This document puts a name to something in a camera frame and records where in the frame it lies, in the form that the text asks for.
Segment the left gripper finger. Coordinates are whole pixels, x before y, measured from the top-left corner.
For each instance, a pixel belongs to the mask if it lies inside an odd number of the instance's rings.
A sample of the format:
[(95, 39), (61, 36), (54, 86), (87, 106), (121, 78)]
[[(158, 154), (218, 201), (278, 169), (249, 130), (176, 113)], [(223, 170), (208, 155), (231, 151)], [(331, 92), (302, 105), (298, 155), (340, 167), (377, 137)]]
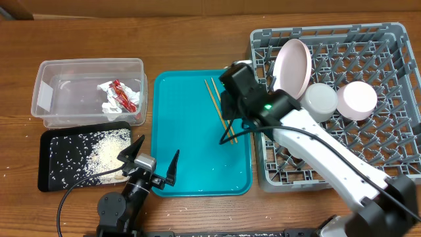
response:
[(180, 150), (178, 149), (174, 157), (168, 167), (167, 173), (166, 173), (166, 184), (168, 185), (175, 185), (176, 183), (176, 171), (177, 171), (177, 164), (178, 164), (178, 158), (180, 155)]
[(138, 155), (139, 150), (144, 142), (145, 136), (140, 136), (134, 143), (128, 146), (126, 149), (123, 149), (119, 154), (117, 159), (124, 163), (133, 163), (135, 158)]

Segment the white napkin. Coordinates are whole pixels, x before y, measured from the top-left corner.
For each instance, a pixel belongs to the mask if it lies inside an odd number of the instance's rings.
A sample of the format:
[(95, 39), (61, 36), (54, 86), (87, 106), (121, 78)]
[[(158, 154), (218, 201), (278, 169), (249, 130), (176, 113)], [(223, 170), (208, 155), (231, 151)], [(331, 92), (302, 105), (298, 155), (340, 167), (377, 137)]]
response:
[[(123, 108), (123, 106), (119, 105), (119, 103), (111, 97), (111, 90), (109, 88), (111, 81), (99, 84), (97, 86), (97, 90), (101, 90), (106, 93), (107, 95), (107, 102), (102, 103), (102, 112), (108, 114), (108, 120), (114, 121), (117, 118), (117, 114), (121, 114), (123, 112), (128, 112)], [(134, 92), (131, 88), (126, 86), (124, 83), (120, 82), (123, 90), (125, 91), (126, 95), (129, 97), (130, 101), (137, 107), (140, 101), (140, 92)]]

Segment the wooden chopstick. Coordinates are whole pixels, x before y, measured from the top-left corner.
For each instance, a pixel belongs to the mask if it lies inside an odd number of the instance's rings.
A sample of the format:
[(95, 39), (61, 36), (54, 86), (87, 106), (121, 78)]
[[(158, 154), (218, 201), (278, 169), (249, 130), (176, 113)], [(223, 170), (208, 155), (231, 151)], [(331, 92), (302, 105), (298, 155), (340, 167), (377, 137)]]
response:
[[(216, 95), (217, 95), (217, 97), (218, 97), (218, 100), (219, 100), (219, 102), (220, 102), (220, 108), (221, 108), (221, 111), (222, 111), (222, 100), (221, 100), (220, 93), (219, 93), (219, 91), (218, 91), (218, 87), (216, 86), (216, 83), (215, 83), (215, 81), (214, 81), (214, 79), (213, 79), (213, 78), (211, 78), (211, 81), (212, 81), (212, 84), (213, 84), (213, 86), (214, 86), (214, 90), (215, 90), (215, 92), (216, 92)], [(230, 131), (227, 133), (228, 137), (231, 137), (231, 135), (235, 135), (234, 129), (233, 129), (231, 126), (229, 126), (229, 123), (230, 123), (230, 122), (231, 122), (230, 120), (227, 120), (227, 121), (226, 121), (226, 124), (227, 124), (227, 129), (228, 129), (228, 128), (230, 129)], [(236, 144), (238, 143), (237, 138), (234, 138), (234, 142), (235, 142)]]
[(217, 114), (218, 114), (218, 117), (219, 117), (219, 119), (220, 119), (220, 121), (221, 121), (221, 123), (222, 123), (222, 125), (223, 125), (223, 127), (224, 127), (224, 132), (226, 132), (226, 131), (227, 131), (227, 126), (226, 126), (226, 123), (224, 122), (224, 120), (223, 120), (223, 118), (222, 118), (222, 114), (221, 114), (221, 112), (220, 112), (220, 109), (219, 109), (219, 107), (218, 107), (218, 105), (217, 105), (217, 103), (216, 103), (216, 100), (215, 100), (215, 98), (214, 98), (214, 96), (213, 96), (213, 94), (212, 94), (212, 91), (211, 91), (211, 89), (210, 89), (210, 87), (209, 87), (209, 85), (208, 85), (207, 80), (205, 79), (205, 80), (204, 80), (204, 82), (205, 82), (205, 85), (206, 85), (206, 87), (207, 87), (207, 90), (208, 90), (208, 93), (209, 93), (209, 95), (210, 95), (210, 98), (211, 98), (211, 100), (212, 100), (212, 102), (213, 102), (213, 105), (214, 105), (214, 107), (215, 107), (215, 109), (216, 109), (216, 112), (217, 112)]

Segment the large white plate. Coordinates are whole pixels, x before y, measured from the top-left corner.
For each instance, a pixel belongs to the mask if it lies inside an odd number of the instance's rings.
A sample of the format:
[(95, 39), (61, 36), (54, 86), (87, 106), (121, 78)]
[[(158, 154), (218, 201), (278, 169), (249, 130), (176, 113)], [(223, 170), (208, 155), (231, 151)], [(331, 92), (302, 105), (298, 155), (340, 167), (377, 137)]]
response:
[(287, 41), (280, 49), (272, 72), (273, 90), (283, 90), (299, 99), (306, 90), (312, 70), (308, 47), (299, 39)]

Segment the grey bowl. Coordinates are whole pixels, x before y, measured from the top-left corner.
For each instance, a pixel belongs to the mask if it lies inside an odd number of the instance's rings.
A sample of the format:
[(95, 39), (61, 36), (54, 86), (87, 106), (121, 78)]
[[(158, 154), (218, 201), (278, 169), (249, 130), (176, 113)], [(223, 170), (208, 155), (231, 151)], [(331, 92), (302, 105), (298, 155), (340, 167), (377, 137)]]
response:
[(299, 101), (316, 122), (325, 122), (330, 119), (338, 104), (334, 89), (323, 83), (310, 85)]

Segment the pink bowl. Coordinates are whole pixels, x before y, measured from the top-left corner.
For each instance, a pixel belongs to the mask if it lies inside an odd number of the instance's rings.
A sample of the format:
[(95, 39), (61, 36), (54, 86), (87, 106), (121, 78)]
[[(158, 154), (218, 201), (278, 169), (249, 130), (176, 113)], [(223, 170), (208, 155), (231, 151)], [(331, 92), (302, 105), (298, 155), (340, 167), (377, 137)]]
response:
[(374, 88), (362, 81), (351, 82), (338, 89), (337, 98), (337, 110), (350, 120), (367, 119), (378, 101)]

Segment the red snack wrapper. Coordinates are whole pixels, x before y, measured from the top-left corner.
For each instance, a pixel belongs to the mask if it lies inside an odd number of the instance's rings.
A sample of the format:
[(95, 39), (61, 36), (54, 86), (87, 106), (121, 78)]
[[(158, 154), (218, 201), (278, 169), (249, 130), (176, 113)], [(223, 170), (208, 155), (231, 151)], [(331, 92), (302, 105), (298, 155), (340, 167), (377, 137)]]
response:
[(130, 101), (119, 80), (113, 81), (109, 88), (111, 90), (111, 97), (116, 100), (119, 105), (123, 106), (128, 112), (136, 112), (137, 107)]

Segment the white cup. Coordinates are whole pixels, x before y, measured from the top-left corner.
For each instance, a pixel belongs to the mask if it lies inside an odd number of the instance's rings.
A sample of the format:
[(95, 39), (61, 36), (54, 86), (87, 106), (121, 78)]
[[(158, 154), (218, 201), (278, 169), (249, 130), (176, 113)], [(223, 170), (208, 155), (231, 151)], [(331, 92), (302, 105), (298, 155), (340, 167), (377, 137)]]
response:
[(303, 159), (307, 156), (306, 149), (303, 149), (301, 147), (288, 147), (287, 150), (291, 154), (291, 156), (296, 159)]

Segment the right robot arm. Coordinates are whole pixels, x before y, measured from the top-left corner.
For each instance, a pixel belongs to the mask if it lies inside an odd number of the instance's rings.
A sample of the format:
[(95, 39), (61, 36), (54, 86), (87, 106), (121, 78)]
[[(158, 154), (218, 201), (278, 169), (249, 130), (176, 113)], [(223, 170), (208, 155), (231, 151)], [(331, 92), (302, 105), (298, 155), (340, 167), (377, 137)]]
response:
[(338, 142), (283, 90), (267, 92), (247, 63), (220, 76), (222, 117), (242, 119), (243, 134), (262, 132), (310, 165), (351, 210), (334, 215), (313, 236), (404, 236), (420, 222), (416, 185), (406, 175), (391, 178)]

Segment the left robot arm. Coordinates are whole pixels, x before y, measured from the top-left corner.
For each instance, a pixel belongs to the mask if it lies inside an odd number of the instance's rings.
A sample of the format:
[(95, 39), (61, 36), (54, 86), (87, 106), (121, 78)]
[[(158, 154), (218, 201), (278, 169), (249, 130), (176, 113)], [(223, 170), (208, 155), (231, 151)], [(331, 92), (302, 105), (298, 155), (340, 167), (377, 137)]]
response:
[(176, 183), (180, 152), (175, 152), (166, 176), (159, 176), (155, 174), (156, 159), (139, 152), (144, 139), (141, 136), (118, 154), (117, 159), (124, 163), (122, 175), (128, 181), (122, 192), (109, 192), (99, 200), (97, 236), (143, 236), (143, 231), (136, 226), (136, 219), (151, 188), (163, 190), (166, 185)]

